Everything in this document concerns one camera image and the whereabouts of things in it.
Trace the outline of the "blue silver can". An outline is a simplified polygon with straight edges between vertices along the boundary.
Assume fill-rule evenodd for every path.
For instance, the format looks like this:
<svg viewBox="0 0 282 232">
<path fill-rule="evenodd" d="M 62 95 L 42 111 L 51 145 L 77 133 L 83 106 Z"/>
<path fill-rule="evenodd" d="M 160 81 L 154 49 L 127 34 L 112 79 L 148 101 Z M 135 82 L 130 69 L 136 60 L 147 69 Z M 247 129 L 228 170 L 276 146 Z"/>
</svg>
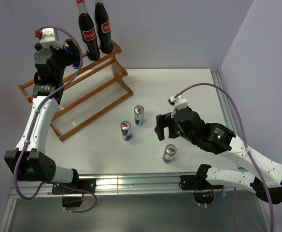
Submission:
<svg viewBox="0 0 282 232">
<path fill-rule="evenodd" d="M 129 121 L 122 121 L 120 124 L 122 138 L 129 141 L 132 138 L 131 123 Z"/>
</svg>

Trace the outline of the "cola bottle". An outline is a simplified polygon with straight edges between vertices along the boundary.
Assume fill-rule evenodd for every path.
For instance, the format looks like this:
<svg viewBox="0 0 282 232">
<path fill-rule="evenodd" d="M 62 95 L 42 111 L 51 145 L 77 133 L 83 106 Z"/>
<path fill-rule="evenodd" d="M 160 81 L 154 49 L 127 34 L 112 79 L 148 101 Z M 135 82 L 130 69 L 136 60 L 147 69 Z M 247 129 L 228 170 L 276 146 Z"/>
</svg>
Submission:
<svg viewBox="0 0 282 232">
<path fill-rule="evenodd" d="M 78 25 L 81 32 L 82 40 L 85 45 L 86 55 L 89 60 L 96 61 L 100 58 L 98 42 L 94 23 L 86 9 L 83 0 L 77 0 L 78 6 Z"/>
<path fill-rule="evenodd" d="M 100 41 L 100 49 L 104 54 L 113 51 L 109 16 L 102 0 L 95 1 L 95 23 Z"/>
</svg>

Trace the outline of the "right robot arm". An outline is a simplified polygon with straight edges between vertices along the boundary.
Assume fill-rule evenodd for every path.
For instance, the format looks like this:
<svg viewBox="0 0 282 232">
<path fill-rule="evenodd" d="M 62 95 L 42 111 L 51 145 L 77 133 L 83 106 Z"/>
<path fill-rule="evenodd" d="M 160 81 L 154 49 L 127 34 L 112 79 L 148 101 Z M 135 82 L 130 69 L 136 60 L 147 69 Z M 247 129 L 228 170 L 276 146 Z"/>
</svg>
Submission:
<svg viewBox="0 0 282 232">
<path fill-rule="evenodd" d="M 226 126 L 206 123 L 197 112 L 186 107 L 175 115 L 157 115 L 155 133 L 160 141 L 165 139 L 165 128 L 169 130 L 169 138 L 181 137 L 201 150 L 244 168 L 243 171 L 232 171 L 202 164 L 195 174 L 181 176 L 182 190 L 201 191 L 229 186 L 252 192 L 267 203 L 282 202 L 282 164 L 245 146 L 242 139 Z"/>
</svg>

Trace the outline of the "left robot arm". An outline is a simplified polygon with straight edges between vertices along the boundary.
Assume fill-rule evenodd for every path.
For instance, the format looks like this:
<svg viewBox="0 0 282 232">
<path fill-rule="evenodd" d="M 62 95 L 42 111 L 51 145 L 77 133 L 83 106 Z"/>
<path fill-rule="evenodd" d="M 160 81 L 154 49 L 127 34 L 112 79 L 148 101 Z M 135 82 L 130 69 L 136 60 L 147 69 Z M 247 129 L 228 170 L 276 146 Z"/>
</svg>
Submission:
<svg viewBox="0 0 282 232">
<path fill-rule="evenodd" d="M 80 62 L 79 49 L 68 39 L 59 49 L 35 45 L 35 67 L 31 113 L 23 135 L 13 151 L 6 151 L 4 160 L 15 181 L 63 183 L 69 193 L 80 189 L 75 169 L 57 166 L 46 156 L 45 145 L 49 127 L 62 94 L 63 75 L 67 66 Z"/>
</svg>

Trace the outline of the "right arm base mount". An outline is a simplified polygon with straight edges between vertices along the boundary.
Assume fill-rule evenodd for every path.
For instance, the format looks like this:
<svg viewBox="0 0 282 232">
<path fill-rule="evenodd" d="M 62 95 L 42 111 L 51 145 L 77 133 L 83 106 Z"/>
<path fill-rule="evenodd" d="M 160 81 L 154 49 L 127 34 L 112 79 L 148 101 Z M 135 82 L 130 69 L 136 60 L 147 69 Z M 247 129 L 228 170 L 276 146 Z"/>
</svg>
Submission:
<svg viewBox="0 0 282 232">
<path fill-rule="evenodd" d="M 196 179 L 195 175 L 181 175 L 179 187 L 182 190 L 205 191 L 193 194 L 197 203 L 210 204 L 214 200 L 213 186 L 205 180 Z"/>
</svg>

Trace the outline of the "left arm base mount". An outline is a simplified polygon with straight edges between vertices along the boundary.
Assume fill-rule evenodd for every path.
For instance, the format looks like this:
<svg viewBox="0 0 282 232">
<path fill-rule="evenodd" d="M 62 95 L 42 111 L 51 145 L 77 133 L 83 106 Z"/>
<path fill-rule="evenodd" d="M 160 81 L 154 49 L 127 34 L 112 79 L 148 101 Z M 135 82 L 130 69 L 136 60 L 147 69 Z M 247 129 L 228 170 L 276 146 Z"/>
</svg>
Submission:
<svg viewBox="0 0 282 232">
<path fill-rule="evenodd" d="M 97 202 L 97 196 L 95 195 L 96 190 L 95 178 L 89 179 L 80 179 L 76 184 L 53 184 L 52 186 L 52 195 L 61 195 L 62 196 L 62 206 L 67 211 L 72 211 L 74 213 L 83 213 L 93 209 Z M 86 210 L 76 210 L 83 203 L 84 197 L 86 194 L 89 194 L 94 197 L 93 205 Z"/>
</svg>

